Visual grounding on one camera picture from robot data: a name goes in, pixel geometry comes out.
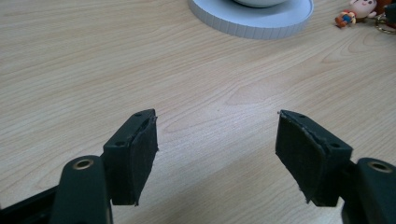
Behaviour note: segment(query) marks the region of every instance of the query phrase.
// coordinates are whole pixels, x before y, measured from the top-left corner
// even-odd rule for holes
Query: cartoon figurine
[[[340,28],[350,23],[364,21],[365,18],[373,18],[376,15],[376,0],[351,0],[349,4],[349,9],[344,10],[335,18],[335,22]]]
[[[346,27],[350,23],[355,24],[356,13],[353,11],[344,10],[337,18],[335,18],[335,23],[337,23],[337,26],[340,28]]]

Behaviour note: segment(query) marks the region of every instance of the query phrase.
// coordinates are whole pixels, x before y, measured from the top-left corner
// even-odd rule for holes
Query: wood grain surface
[[[0,1],[0,204],[58,184],[155,108],[157,153],[140,205],[115,223],[341,223],[306,204],[275,155],[280,109],[306,114],[396,164],[396,35],[340,30],[343,0],[315,0],[299,34],[226,35],[187,0]]]

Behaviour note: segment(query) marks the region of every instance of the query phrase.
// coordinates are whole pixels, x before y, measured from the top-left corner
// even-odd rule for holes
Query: white bowl
[[[237,3],[248,7],[271,7],[288,0],[234,0]]]

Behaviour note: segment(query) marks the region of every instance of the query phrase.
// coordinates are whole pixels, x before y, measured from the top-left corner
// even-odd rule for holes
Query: white round base
[[[313,0],[289,0],[266,8],[246,7],[234,0],[189,0],[192,13],[223,33],[251,39],[279,39],[304,29]]]

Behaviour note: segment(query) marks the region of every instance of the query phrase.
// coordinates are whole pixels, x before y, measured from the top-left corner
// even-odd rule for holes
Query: wooden table
[[[187,0],[2,1],[2,207],[155,108],[160,151],[115,223],[341,223],[342,200],[304,202],[275,141],[288,109],[353,146],[353,161],[396,163],[396,36],[336,28],[345,7],[315,0],[296,36],[251,40],[206,26]]]

